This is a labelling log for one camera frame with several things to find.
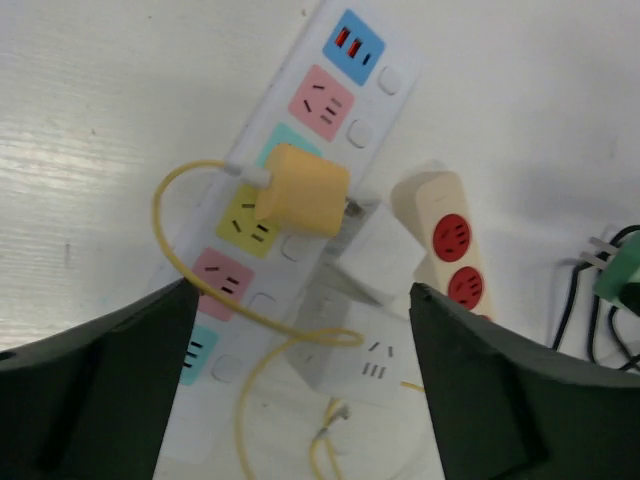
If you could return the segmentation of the yellow usb charger plug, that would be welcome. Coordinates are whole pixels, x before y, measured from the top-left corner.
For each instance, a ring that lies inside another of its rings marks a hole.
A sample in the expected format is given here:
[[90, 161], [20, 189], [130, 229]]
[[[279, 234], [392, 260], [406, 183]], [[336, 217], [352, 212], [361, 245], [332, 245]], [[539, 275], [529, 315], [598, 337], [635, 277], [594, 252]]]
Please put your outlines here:
[[279, 144], [265, 163], [255, 218], [300, 235], [332, 238], [340, 230], [350, 173], [343, 166], [291, 144]]

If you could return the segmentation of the beige red power strip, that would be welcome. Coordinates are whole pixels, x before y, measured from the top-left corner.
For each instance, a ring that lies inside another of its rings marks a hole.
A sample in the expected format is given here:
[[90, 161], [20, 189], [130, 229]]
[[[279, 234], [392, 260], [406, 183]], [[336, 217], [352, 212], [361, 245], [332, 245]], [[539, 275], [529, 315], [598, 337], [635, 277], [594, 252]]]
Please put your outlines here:
[[494, 309], [459, 175], [418, 173], [398, 183], [390, 200], [396, 218], [426, 251], [416, 281], [492, 320]]

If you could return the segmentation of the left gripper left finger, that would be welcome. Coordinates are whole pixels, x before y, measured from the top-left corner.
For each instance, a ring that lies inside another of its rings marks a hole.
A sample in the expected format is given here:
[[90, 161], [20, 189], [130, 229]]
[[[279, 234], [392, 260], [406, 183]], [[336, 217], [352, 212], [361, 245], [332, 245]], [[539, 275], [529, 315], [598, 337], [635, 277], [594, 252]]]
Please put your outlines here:
[[152, 478], [198, 300], [178, 280], [2, 351], [2, 478]]

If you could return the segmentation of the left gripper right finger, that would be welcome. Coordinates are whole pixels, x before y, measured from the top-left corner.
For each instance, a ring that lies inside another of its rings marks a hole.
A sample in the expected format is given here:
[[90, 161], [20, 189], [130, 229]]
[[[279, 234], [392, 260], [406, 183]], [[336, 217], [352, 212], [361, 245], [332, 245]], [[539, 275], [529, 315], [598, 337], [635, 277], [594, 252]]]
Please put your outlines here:
[[636, 479], [639, 378], [559, 353], [431, 287], [410, 322], [447, 479]]

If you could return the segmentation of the green usb charger plug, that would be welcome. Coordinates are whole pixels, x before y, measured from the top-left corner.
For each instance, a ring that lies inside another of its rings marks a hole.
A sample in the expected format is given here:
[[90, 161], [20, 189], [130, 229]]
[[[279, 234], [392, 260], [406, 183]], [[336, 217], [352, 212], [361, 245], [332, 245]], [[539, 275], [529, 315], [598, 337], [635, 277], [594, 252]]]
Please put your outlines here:
[[639, 231], [618, 242], [590, 237], [588, 242], [606, 258], [582, 252], [580, 258], [599, 271], [593, 293], [602, 300], [639, 316]]

